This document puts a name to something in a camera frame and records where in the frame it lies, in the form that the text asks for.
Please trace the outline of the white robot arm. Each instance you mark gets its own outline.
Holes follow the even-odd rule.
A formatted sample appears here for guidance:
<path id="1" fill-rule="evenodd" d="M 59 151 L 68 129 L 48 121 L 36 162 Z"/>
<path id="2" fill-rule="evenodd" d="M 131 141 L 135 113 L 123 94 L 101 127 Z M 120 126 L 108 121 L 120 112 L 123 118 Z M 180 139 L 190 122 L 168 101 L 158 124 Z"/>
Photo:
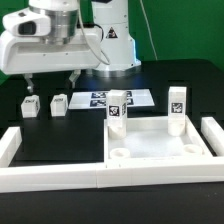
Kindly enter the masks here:
<path id="1" fill-rule="evenodd" d="M 94 23 L 85 25 L 81 0 L 29 0 L 3 17 L 0 71 L 21 74 L 83 70 L 121 77 L 138 69 L 135 40 L 129 34 L 128 0 L 90 0 Z"/>

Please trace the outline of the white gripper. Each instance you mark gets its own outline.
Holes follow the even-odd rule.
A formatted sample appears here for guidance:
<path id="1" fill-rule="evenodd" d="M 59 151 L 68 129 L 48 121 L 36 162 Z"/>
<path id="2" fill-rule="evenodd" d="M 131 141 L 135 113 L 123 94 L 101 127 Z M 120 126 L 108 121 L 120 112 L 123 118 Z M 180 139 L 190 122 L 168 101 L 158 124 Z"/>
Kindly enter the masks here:
<path id="1" fill-rule="evenodd" d="M 87 28 L 84 32 L 87 42 L 100 56 L 101 29 Z M 0 36 L 0 70 L 6 75 L 24 74 L 29 93 L 34 91 L 32 73 L 74 70 L 69 77 L 74 88 L 81 75 L 76 69 L 96 68 L 100 64 L 87 42 L 80 29 L 65 45 L 42 44 L 36 37 L 15 37 L 4 31 Z"/>

